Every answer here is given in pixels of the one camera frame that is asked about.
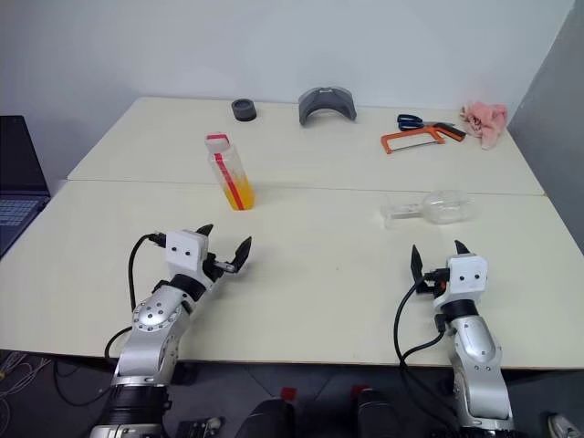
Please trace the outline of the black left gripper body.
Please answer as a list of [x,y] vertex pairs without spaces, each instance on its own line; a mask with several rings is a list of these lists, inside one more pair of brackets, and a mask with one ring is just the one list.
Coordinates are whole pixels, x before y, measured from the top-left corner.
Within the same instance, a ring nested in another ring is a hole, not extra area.
[[225,273],[233,274],[235,266],[229,262],[218,261],[214,253],[208,252],[203,261],[203,272],[211,281],[217,281]]

